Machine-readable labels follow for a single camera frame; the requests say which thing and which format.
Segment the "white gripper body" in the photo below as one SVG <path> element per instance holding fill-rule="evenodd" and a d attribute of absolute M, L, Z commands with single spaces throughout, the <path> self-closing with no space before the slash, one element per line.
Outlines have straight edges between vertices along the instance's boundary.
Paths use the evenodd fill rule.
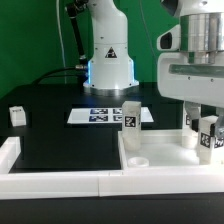
<path fill-rule="evenodd" d="M 157 63 L 157 84 L 162 96 L 224 108 L 224 52 L 215 54 L 214 64 L 189 64 L 180 51 L 180 26 L 157 39 L 162 51 Z"/>

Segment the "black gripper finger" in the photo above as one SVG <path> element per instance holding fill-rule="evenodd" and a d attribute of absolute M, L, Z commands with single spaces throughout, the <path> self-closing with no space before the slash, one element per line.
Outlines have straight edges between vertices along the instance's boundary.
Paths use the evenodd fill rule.
<path fill-rule="evenodd" d="M 201 117 L 201 105 L 194 102 L 184 102 L 184 108 L 190 120 L 190 128 L 197 132 L 199 130 L 199 119 Z"/>
<path fill-rule="evenodd" d="M 224 138 L 224 108 L 217 108 L 216 114 L 218 119 L 215 123 L 215 136 L 217 138 Z"/>

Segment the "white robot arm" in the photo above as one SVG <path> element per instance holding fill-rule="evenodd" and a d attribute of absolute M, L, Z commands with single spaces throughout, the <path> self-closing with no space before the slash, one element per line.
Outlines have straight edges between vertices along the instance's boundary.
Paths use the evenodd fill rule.
<path fill-rule="evenodd" d="M 224 0 L 160 0 L 178 24 L 160 35 L 157 84 L 164 97 L 185 102 L 191 128 L 202 128 L 199 107 L 209 105 L 218 115 L 214 135 L 224 138 Z M 87 72 L 84 88 L 99 95 L 121 95 L 135 88 L 134 63 L 128 55 L 126 15 L 114 0 L 74 0 L 69 17 L 89 10 L 93 26 L 91 59 L 80 57 Z"/>

